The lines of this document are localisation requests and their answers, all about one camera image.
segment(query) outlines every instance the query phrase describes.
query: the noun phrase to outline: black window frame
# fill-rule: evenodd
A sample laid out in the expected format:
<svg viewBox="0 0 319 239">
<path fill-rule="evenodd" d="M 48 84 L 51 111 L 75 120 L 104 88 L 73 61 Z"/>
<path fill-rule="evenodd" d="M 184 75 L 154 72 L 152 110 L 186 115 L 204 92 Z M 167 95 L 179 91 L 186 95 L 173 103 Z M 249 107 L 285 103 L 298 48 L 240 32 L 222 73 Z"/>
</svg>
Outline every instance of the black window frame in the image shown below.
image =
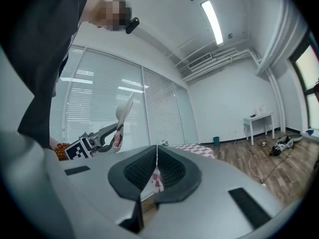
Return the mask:
<svg viewBox="0 0 319 239">
<path fill-rule="evenodd" d="M 308 49 L 308 47 L 311 46 L 312 49 L 314 50 L 316 57 L 319 61 L 319 47 L 318 44 L 315 40 L 315 37 L 313 35 L 313 33 L 311 32 L 310 29 L 308 29 L 303 37 L 303 39 L 301 40 L 299 46 L 296 48 L 296 50 L 293 52 L 293 54 L 290 56 L 289 60 L 291 62 L 291 64 L 293 65 L 300 84 L 302 86 L 303 92 L 304 92 L 304 98 L 305 98 L 305 102 L 306 102 L 306 107 L 307 107 L 307 117 L 308 117 L 308 128 L 311 128 L 311 124 L 310 124 L 310 113 L 309 113 L 309 104 L 308 104 L 308 99 L 307 96 L 314 94 L 314 88 L 312 87 L 311 89 L 307 89 L 304 79 L 302 77 L 302 74 L 300 72 L 300 69 L 298 68 L 297 65 L 297 60 L 301 57 L 301 55 Z"/>
</svg>

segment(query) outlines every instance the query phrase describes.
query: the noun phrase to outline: white venetian blind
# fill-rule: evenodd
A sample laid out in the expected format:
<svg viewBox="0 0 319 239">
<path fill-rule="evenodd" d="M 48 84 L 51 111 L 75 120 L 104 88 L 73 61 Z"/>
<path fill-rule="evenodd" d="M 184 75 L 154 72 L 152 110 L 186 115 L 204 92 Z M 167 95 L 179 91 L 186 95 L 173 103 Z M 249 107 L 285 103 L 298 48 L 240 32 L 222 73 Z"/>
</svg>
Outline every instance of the white venetian blind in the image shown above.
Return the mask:
<svg viewBox="0 0 319 239">
<path fill-rule="evenodd" d="M 117 122 L 115 111 L 132 92 L 134 103 L 124 124 L 121 151 L 149 145 L 140 66 L 87 49 L 71 85 L 67 105 L 67 139 Z M 106 138 L 109 143 L 114 134 Z"/>
<path fill-rule="evenodd" d="M 172 82 L 144 70 L 144 84 L 151 144 L 161 144 L 162 140 L 170 146 L 184 144 Z"/>
<path fill-rule="evenodd" d="M 185 143 L 198 143 L 193 109 L 186 89 L 174 83 Z"/>
<path fill-rule="evenodd" d="M 83 54 L 83 47 L 72 46 L 69 50 L 69 59 L 62 71 L 61 77 L 58 80 L 55 88 L 56 96 L 52 98 L 51 111 L 50 111 L 50 136 L 58 142 L 63 142 L 62 130 L 65 125 L 63 118 L 63 106 L 65 102 L 65 95 L 67 94 L 67 88 L 69 85 L 68 79 L 72 76 L 72 73 L 76 70 L 81 56 Z"/>
</svg>

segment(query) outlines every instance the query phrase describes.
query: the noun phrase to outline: teal trash bin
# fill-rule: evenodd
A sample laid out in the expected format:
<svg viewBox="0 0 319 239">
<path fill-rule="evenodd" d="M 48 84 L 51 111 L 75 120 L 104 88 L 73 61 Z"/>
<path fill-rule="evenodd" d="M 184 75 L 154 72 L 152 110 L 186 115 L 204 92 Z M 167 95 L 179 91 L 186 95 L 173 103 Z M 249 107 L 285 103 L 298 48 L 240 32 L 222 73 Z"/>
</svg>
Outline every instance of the teal trash bin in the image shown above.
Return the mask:
<svg viewBox="0 0 319 239">
<path fill-rule="evenodd" d="M 219 146 L 219 137 L 217 136 L 217 137 L 214 137 L 213 138 L 213 141 L 214 141 L 214 145 L 215 146 Z"/>
</svg>

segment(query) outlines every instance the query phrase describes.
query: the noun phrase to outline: checkered tablecloth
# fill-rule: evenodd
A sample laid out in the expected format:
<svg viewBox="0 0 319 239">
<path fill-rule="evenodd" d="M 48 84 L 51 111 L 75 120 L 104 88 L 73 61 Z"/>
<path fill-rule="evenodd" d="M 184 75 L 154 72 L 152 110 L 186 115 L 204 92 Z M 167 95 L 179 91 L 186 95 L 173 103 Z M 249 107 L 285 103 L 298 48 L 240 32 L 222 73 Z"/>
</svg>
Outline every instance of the checkered tablecloth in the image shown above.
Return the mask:
<svg viewBox="0 0 319 239">
<path fill-rule="evenodd" d="M 201 155 L 204 157 L 212 158 L 214 159 L 214 152 L 211 148 L 203 147 L 198 144 L 182 144 L 174 146 L 173 148 L 176 149 L 182 149 L 185 151 L 192 152 L 197 155 Z M 152 183 L 154 186 L 154 193 L 162 192 L 164 191 L 164 186 L 162 183 L 162 178 L 160 175 L 160 171 L 156 168 L 153 175 L 152 175 Z"/>
</svg>

